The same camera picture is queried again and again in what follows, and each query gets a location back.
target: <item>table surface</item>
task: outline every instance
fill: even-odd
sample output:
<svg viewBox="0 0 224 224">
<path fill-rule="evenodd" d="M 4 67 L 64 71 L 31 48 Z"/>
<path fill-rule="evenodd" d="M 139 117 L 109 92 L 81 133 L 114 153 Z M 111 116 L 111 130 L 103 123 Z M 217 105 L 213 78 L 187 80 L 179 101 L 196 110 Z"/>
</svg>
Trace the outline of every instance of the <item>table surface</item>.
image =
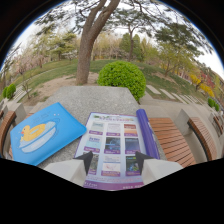
<svg viewBox="0 0 224 224">
<path fill-rule="evenodd" d="M 39 110 L 56 102 L 60 102 L 62 106 L 83 125 L 86 125 L 91 112 L 136 116 L 136 111 L 140 109 L 140 106 L 130 91 L 127 88 L 120 87 L 62 87 L 54 95 L 49 97 Z M 40 163 L 38 167 L 43 169 L 53 162 L 71 160 L 74 157 L 80 138 L 50 156 Z M 166 160 L 158 140 L 157 146 L 160 158 Z"/>
</svg>

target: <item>round bush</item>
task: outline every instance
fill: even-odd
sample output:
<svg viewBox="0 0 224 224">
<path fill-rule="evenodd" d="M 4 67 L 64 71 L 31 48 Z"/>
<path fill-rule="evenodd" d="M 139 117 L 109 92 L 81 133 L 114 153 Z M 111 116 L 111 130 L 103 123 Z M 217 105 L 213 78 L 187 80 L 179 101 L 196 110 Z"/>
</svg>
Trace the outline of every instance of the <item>round bush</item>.
<svg viewBox="0 0 224 224">
<path fill-rule="evenodd" d="M 215 110 L 219 111 L 219 105 L 217 103 L 215 104 Z"/>
<path fill-rule="evenodd" d="M 3 98 L 6 98 L 6 92 L 7 92 L 8 86 L 6 86 L 2 92 Z"/>
<path fill-rule="evenodd" d="M 99 72 L 100 86 L 127 87 L 138 101 L 144 96 L 146 80 L 141 70 L 134 64 L 116 61 L 105 65 Z"/>
<path fill-rule="evenodd" d="M 6 92 L 6 97 L 8 99 L 11 99 L 13 97 L 14 92 L 16 91 L 16 86 L 15 84 L 11 84 L 8 86 L 7 92 Z"/>
</svg>

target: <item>book cover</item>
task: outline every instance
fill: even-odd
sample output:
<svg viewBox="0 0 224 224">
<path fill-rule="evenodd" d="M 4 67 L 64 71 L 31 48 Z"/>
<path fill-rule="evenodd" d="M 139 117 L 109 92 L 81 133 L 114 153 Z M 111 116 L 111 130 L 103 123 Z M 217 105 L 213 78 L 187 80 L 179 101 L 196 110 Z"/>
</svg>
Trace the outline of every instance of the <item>book cover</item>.
<svg viewBox="0 0 224 224">
<path fill-rule="evenodd" d="M 14 161 L 38 165 L 86 132 L 60 103 L 19 123 L 10 132 Z"/>
</svg>

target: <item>printed page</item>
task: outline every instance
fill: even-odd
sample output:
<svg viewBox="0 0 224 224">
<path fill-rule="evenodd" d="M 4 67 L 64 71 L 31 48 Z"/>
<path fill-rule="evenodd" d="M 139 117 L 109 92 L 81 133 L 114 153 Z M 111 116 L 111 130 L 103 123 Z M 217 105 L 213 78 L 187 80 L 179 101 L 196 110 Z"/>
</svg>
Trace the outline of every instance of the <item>printed page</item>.
<svg viewBox="0 0 224 224">
<path fill-rule="evenodd" d="M 75 155 L 88 151 L 94 155 L 83 187 L 101 190 L 142 187 L 135 152 L 146 152 L 138 118 L 91 113 L 86 127 Z"/>
</svg>

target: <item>tree trunk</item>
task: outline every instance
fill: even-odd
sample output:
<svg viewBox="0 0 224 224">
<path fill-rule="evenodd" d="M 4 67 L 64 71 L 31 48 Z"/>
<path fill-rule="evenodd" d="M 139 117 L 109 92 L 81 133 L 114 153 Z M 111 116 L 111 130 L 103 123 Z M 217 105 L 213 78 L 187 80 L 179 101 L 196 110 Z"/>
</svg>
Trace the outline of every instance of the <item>tree trunk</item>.
<svg viewBox="0 0 224 224">
<path fill-rule="evenodd" d="M 76 85 L 87 83 L 93 44 L 111 13 L 117 8 L 120 0 L 112 0 L 94 22 L 97 13 L 105 6 L 106 2 L 107 0 L 101 0 L 99 4 L 91 10 L 83 27 L 77 67 Z"/>
</svg>

